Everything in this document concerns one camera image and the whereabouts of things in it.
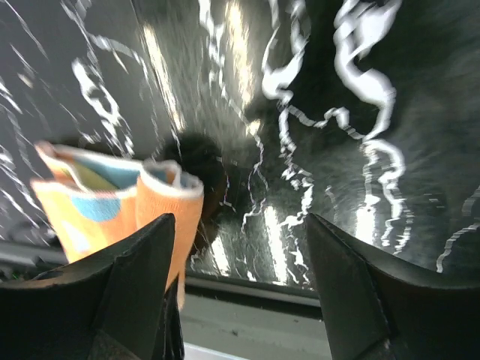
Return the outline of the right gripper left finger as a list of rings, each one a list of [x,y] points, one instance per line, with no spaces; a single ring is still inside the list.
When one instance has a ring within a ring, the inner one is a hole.
[[[174,359],[175,219],[31,280],[1,285],[3,359]]]

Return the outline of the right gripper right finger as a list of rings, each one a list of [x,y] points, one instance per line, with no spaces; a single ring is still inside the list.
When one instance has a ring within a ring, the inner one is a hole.
[[[407,262],[309,214],[307,244],[333,359],[478,359],[479,279]]]

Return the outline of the orange dotted checkered towel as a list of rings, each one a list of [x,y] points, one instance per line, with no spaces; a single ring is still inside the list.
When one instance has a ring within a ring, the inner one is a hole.
[[[174,160],[134,160],[47,141],[34,146],[52,178],[31,188],[74,263],[127,238],[163,214],[175,217],[166,284],[185,303],[186,265],[200,222],[203,182]]]

